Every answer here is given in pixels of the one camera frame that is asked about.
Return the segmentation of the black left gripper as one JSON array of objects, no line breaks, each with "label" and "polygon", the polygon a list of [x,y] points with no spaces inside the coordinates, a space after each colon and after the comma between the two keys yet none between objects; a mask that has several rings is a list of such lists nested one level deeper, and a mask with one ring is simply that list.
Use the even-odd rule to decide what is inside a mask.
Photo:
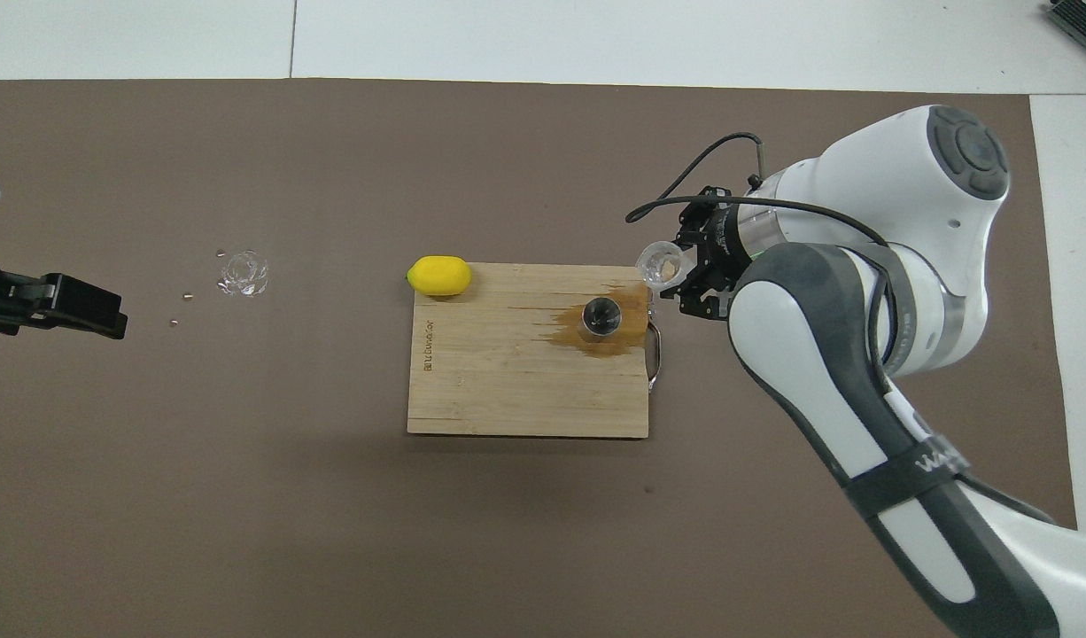
[{"label": "black left gripper", "polygon": [[128,327],[121,303],[118,293],[62,272],[35,278],[0,268],[0,334],[16,336],[22,327],[68,328],[121,340]]}]

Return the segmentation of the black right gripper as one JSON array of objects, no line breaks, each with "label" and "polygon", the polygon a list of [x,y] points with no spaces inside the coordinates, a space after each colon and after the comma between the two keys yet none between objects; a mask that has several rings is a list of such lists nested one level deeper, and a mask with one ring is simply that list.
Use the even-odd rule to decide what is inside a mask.
[{"label": "black right gripper", "polygon": [[695,267],[677,287],[681,314],[725,322],[730,295],[750,265],[738,237],[738,205],[689,203],[679,214],[674,243],[684,252],[696,249]]}]

